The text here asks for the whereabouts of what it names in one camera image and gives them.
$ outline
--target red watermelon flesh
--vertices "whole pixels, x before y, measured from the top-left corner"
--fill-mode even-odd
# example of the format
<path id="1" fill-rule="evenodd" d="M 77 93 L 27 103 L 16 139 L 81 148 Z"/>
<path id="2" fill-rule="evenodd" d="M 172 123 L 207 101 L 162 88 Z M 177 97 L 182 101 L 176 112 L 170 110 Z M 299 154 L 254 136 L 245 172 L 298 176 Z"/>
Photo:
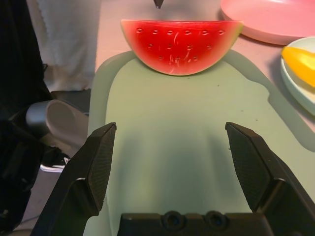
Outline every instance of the red watermelon flesh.
<path id="1" fill-rule="evenodd" d="M 150 68 L 169 75 L 190 75 L 218 62 L 243 27 L 239 21 L 122 20 L 131 49 Z"/>

